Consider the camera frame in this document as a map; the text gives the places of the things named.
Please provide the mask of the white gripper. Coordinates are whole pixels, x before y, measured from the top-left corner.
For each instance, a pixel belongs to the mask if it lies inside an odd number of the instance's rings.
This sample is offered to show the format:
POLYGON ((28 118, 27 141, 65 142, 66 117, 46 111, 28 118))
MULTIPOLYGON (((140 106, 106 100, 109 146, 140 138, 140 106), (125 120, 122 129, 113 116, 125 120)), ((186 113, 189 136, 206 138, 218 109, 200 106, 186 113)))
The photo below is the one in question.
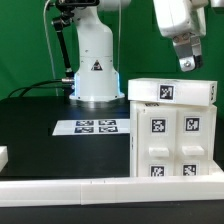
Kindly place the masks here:
POLYGON ((173 47, 183 72, 203 65, 201 41, 206 35, 204 7, 207 0, 153 0, 157 24, 173 47))

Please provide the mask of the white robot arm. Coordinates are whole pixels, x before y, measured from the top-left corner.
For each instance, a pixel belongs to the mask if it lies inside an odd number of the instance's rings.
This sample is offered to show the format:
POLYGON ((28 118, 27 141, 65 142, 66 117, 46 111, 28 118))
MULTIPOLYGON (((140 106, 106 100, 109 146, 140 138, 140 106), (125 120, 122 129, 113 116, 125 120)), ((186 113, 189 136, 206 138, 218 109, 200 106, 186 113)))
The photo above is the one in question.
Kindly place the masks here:
MULTIPOLYGON (((206 35, 204 7, 224 11, 224 0, 152 0, 162 36, 172 40, 180 68, 193 71, 202 65, 200 38, 206 35)), ((87 104, 108 103, 124 97, 119 72, 113 64, 113 33, 98 16, 100 11, 116 11, 131 0, 99 0, 96 6, 73 10, 79 43, 78 71, 73 74, 70 98, 87 104)))

